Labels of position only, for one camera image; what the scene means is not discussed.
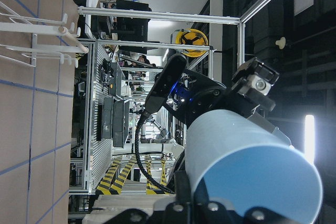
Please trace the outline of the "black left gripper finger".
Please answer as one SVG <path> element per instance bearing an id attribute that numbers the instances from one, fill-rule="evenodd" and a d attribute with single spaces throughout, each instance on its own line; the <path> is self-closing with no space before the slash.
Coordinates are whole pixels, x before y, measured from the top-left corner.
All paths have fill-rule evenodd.
<path id="1" fill-rule="evenodd" d="M 189 177 L 185 170 L 178 170 L 174 174 L 175 196 L 179 203 L 191 203 L 192 193 Z"/>

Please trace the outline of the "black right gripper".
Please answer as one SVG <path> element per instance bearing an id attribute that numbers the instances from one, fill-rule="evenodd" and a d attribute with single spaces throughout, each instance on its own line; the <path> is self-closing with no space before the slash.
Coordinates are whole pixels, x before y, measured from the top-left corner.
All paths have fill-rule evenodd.
<path id="1" fill-rule="evenodd" d="M 267 95 L 279 73 L 256 57 L 237 69 L 231 89 L 197 72 L 187 69 L 183 72 L 191 81 L 187 88 L 181 82 L 176 84 L 170 96 L 178 104 L 177 109 L 168 105 L 167 110 L 187 127 L 212 110 L 229 110 L 247 118 L 259 105 L 266 111 L 276 106 Z"/>

